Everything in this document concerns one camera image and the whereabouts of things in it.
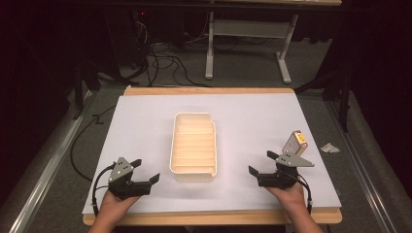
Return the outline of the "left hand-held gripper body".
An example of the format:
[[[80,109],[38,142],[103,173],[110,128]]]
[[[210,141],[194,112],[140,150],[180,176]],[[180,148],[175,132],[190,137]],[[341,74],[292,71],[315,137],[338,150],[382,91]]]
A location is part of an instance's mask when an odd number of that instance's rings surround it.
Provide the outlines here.
[[[108,189],[119,199],[149,195],[151,186],[148,182],[134,182],[131,178],[135,168],[124,157],[115,163],[114,169],[108,180]]]

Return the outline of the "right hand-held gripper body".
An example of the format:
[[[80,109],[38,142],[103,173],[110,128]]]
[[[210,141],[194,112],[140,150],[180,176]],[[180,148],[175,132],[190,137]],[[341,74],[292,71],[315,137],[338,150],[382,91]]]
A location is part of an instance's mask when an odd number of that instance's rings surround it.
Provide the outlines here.
[[[315,164],[299,155],[283,152],[278,159],[274,160],[276,170],[272,174],[261,174],[257,176],[257,183],[264,187],[277,187],[286,189],[292,187],[297,181],[298,167],[314,167]]]

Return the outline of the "small box with yellow label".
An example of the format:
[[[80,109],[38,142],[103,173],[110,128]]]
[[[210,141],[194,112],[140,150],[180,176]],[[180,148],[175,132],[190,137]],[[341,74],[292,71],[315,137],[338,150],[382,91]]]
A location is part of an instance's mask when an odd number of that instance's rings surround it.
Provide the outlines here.
[[[308,148],[308,143],[300,130],[295,130],[291,133],[286,141],[282,152],[291,152],[296,155],[302,155]]]

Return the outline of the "white divided storage tray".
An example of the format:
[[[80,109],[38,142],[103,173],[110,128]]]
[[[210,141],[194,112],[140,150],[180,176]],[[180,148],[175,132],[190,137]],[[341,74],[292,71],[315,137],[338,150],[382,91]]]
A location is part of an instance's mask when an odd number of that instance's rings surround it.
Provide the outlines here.
[[[207,183],[217,174],[216,125],[207,113],[178,113],[169,162],[178,182]]]

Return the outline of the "person's left hand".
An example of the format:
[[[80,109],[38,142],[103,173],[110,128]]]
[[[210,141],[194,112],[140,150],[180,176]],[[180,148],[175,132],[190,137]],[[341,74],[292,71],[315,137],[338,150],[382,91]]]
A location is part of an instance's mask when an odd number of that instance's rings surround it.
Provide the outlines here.
[[[139,196],[134,196],[121,200],[110,190],[107,190],[104,194],[98,215],[108,217],[123,217],[139,199]]]

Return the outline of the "person's right hand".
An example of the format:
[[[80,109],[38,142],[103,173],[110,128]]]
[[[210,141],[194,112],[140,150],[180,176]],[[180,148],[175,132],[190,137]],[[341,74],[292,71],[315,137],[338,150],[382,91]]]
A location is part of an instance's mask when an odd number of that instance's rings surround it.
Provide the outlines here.
[[[266,190],[277,198],[280,205],[289,214],[306,209],[303,187],[300,183],[295,183],[292,187],[286,189],[268,187]]]

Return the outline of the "white table cover sheet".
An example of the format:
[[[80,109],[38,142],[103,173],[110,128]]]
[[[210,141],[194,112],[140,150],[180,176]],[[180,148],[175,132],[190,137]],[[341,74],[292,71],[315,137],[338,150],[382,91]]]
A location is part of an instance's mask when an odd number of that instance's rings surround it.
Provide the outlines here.
[[[178,113],[207,113],[216,125],[218,171],[209,183],[182,183],[169,169],[174,118]],[[309,183],[315,208],[338,208],[341,203],[320,152],[292,93],[135,95],[120,97],[94,174],[99,186],[109,179],[106,167],[119,157],[141,160],[136,181],[158,176],[150,195],[134,213],[275,210],[278,201],[248,169],[271,173],[267,157],[280,152],[294,130],[303,133],[311,161],[300,175]]]

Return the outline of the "black metal stand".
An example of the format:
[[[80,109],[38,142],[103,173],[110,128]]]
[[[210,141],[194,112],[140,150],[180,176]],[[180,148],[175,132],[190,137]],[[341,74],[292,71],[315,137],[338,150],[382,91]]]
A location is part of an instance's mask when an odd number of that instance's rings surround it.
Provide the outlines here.
[[[97,78],[97,70],[90,60],[78,62],[74,68],[74,96],[76,111],[74,119],[78,119],[84,109],[84,86],[90,91],[100,89],[100,82]]]
[[[348,131],[348,111],[350,95],[351,73],[345,71],[333,71],[315,80],[305,83],[293,91],[295,94],[303,93],[306,90],[322,87],[322,97],[324,100],[339,100],[338,122],[344,132]]]

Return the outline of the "grey metal floor rail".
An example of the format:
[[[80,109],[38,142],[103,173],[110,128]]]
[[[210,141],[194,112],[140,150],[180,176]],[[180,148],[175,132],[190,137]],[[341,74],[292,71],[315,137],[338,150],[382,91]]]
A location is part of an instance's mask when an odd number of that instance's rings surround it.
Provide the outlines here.
[[[381,232],[412,233],[412,200],[375,140],[357,101],[350,102],[347,132],[338,120],[337,104],[326,101],[326,108],[338,126],[362,193]]]
[[[81,112],[72,106],[55,127],[0,209],[0,233],[48,233],[81,227],[85,186],[69,162],[69,150],[96,93],[87,91]]]

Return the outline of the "white metal desk frame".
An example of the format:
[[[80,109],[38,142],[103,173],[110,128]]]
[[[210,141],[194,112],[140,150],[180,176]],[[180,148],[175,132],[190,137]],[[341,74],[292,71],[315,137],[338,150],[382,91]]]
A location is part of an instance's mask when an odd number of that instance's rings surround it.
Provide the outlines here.
[[[297,24],[298,15],[293,15],[287,22],[215,19],[214,12],[209,13],[208,17],[208,49],[205,65],[206,80],[212,80],[214,77],[214,38],[216,36],[233,36],[282,39],[283,47],[276,52],[276,60],[283,83],[289,84],[292,82],[286,62],[286,54]]]

